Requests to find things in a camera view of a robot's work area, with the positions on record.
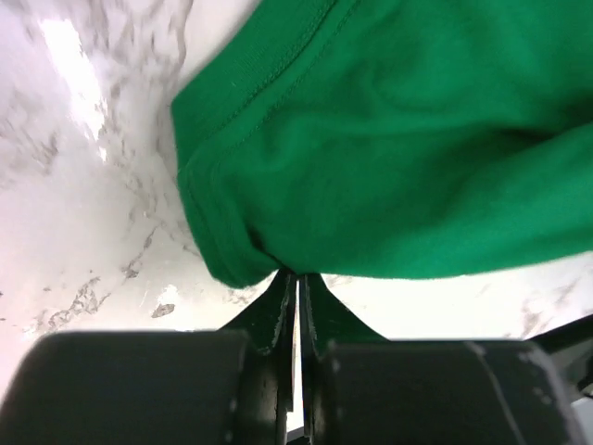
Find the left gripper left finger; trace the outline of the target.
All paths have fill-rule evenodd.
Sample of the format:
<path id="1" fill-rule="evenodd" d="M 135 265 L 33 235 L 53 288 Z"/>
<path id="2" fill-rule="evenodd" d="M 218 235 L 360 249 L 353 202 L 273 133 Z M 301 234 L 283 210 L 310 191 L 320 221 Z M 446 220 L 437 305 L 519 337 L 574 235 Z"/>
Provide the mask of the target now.
<path id="1" fill-rule="evenodd" d="M 233 400 L 229 444 L 285 444 L 294 402 L 297 278 L 278 272 L 267 289 L 222 329 L 246 338 Z"/>

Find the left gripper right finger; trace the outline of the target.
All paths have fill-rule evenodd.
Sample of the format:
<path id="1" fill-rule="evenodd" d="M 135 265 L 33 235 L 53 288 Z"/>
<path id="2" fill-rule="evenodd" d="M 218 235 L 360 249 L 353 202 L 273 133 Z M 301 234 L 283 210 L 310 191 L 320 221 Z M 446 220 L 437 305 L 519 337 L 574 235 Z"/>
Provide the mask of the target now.
<path id="1" fill-rule="evenodd" d="M 388 339 L 365 324 L 335 296 L 322 276 L 304 274 L 298 278 L 301 341 L 301 374 L 304 433 L 314 438 L 314 396 L 322 388 L 322 358 L 332 343 L 358 344 L 386 342 Z"/>

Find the green t shirt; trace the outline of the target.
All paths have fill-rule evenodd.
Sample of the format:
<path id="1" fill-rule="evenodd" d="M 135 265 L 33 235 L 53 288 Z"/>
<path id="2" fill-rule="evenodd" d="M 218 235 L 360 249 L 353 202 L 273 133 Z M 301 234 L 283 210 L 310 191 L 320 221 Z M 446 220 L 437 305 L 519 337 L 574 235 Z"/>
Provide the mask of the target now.
<path id="1" fill-rule="evenodd" d="M 263 1 L 171 114 L 186 219 L 227 286 L 592 248 L 588 1 Z"/>

